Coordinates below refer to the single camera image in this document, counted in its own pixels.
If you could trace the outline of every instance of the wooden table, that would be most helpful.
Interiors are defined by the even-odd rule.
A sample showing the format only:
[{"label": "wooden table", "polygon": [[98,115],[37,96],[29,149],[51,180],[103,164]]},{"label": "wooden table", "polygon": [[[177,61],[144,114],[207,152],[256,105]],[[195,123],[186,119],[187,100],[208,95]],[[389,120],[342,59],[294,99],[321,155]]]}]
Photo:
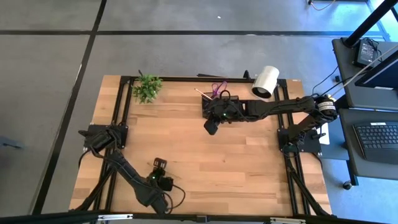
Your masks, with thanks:
[{"label": "wooden table", "polygon": [[[111,122],[120,78],[109,75],[103,78],[94,124]],[[300,80],[287,80],[287,86],[290,98],[303,96]],[[129,133],[123,149],[126,159],[144,177],[152,171],[155,157],[168,161],[166,175],[187,192],[184,203],[174,214],[291,216],[286,169],[277,143],[277,116],[255,123],[221,124],[218,132],[210,136],[203,128],[201,96],[194,88],[209,92],[211,83],[163,82],[153,104],[140,105],[132,98],[127,119]],[[228,83],[231,94],[242,100],[256,99],[250,88],[250,83]],[[304,113],[294,114],[295,123],[304,117]],[[311,154],[300,155],[306,186],[330,213],[319,161]],[[91,154],[84,157],[70,208],[79,206],[96,185],[101,164],[102,160]],[[297,186],[295,193],[300,206]],[[175,204],[182,198],[178,189],[173,189],[170,195]],[[111,211],[154,213],[137,202],[133,189],[119,174]]]}]

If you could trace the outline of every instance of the computer monitor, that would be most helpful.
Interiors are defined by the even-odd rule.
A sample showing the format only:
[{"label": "computer monitor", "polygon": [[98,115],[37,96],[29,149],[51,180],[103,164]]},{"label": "computer monitor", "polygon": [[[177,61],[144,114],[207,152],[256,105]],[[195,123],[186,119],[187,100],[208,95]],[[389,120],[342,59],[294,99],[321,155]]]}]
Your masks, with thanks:
[{"label": "computer monitor", "polygon": [[355,82],[357,86],[398,90],[398,50]]}]

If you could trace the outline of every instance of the scissors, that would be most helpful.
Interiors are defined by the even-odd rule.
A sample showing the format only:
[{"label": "scissors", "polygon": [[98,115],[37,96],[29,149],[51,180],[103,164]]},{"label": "scissors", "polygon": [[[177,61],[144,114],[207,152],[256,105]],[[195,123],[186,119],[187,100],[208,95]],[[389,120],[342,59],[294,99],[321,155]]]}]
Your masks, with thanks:
[{"label": "scissors", "polygon": [[213,89],[213,95],[211,97],[215,98],[226,89],[226,81],[223,81],[221,84],[213,83],[211,84],[211,88]]}]

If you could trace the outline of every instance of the potted plant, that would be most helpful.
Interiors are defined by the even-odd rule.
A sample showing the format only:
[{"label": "potted plant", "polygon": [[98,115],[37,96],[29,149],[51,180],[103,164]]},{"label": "potted plant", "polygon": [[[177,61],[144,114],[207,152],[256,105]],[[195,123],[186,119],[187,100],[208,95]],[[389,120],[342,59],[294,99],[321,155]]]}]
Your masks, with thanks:
[{"label": "potted plant", "polygon": [[136,81],[139,81],[140,85],[132,87],[132,95],[139,103],[152,103],[162,88],[162,79],[154,75],[143,75],[140,70],[138,72],[140,77]]}]

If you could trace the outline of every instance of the black keyboard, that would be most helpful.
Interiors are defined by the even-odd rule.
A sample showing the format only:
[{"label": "black keyboard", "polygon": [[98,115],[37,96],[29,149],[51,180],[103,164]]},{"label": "black keyboard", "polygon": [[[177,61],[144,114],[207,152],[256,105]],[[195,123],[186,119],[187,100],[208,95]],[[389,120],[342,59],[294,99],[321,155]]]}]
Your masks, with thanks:
[{"label": "black keyboard", "polygon": [[354,124],[366,160],[398,164],[398,122]]}]

